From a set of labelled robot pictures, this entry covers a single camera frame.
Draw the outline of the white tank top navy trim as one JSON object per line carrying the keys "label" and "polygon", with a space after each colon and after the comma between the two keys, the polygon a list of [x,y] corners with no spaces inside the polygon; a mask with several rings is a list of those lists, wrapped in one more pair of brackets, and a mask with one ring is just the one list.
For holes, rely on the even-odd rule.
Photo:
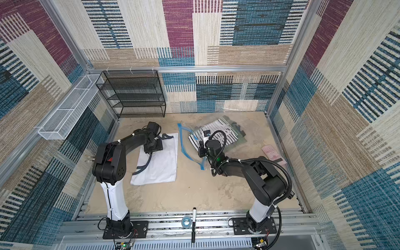
{"label": "white tank top navy trim", "polygon": [[132,175],[131,185],[146,185],[175,182],[177,177],[178,133],[170,133],[171,139],[162,140],[163,149],[152,154],[152,159],[144,171]]}

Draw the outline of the clear vacuum bag blue zip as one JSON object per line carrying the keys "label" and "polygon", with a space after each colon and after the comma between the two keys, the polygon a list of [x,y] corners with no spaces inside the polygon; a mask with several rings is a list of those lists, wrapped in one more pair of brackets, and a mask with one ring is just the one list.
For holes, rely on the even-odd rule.
{"label": "clear vacuum bag blue zip", "polygon": [[198,125],[185,124],[180,122],[177,124],[179,130],[179,140],[182,154],[190,161],[196,163],[200,170],[207,169],[207,159],[198,156],[200,141],[203,141],[203,131],[210,130],[209,139],[218,140],[221,145],[225,146],[225,151],[232,150],[237,146],[247,142],[246,137],[239,139],[231,126],[219,117],[208,123],[202,121]]}

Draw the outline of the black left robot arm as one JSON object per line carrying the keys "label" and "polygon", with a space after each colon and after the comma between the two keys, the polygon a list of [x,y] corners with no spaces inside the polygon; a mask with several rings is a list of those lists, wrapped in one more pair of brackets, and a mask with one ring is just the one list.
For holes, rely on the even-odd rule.
{"label": "black left robot arm", "polygon": [[143,146],[149,159],[134,174],[143,172],[150,164],[153,153],[162,150],[160,133],[161,126],[149,122],[147,126],[134,130],[123,139],[101,144],[94,157],[92,175],[103,188],[108,209],[105,231],[116,237],[126,237],[133,231],[122,185],[127,171],[126,156]]}

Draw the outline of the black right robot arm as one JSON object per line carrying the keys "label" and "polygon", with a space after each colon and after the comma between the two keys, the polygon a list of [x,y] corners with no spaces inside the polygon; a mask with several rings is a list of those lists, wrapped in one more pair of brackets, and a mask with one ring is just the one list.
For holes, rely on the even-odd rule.
{"label": "black right robot arm", "polygon": [[253,195],[254,204],[246,215],[246,228],[250,233],[267,230],[267,222],[278,204],[294,196],[292,180],[287,170],[265,157],[245,160],[229,158],[218,140],[200,142],[199,157],[207,157],[213,176],[244,178]]}

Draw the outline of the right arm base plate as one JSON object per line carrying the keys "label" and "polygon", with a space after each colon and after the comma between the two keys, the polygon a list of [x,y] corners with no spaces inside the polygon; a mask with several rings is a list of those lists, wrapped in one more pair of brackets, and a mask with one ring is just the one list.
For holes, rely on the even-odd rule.
{"label": "right arm base plate", "polygon": [[278,232],[273,217],[267,217],[260,223],[251,217],[233,217],[229,219],[228,225],[233,228],[234,235],[276,234]]}

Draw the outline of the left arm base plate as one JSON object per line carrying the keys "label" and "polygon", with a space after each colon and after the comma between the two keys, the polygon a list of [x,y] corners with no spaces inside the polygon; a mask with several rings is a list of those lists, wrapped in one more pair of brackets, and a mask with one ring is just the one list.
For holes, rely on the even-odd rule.
{"label": "left arm base plate", "polygon": [[144,239],[148,231],[148,221],[106,220],[103,240]]}

